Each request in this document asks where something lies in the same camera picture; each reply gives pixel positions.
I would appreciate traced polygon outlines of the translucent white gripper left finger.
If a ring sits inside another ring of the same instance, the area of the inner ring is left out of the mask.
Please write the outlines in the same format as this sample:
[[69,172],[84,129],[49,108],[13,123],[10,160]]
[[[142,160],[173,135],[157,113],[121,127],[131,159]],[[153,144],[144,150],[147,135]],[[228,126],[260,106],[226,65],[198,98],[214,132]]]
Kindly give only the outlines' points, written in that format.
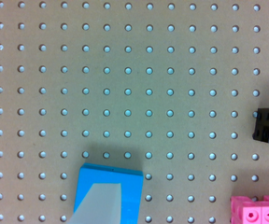
[[120,224],[121,185],[93,184],[67,224]]

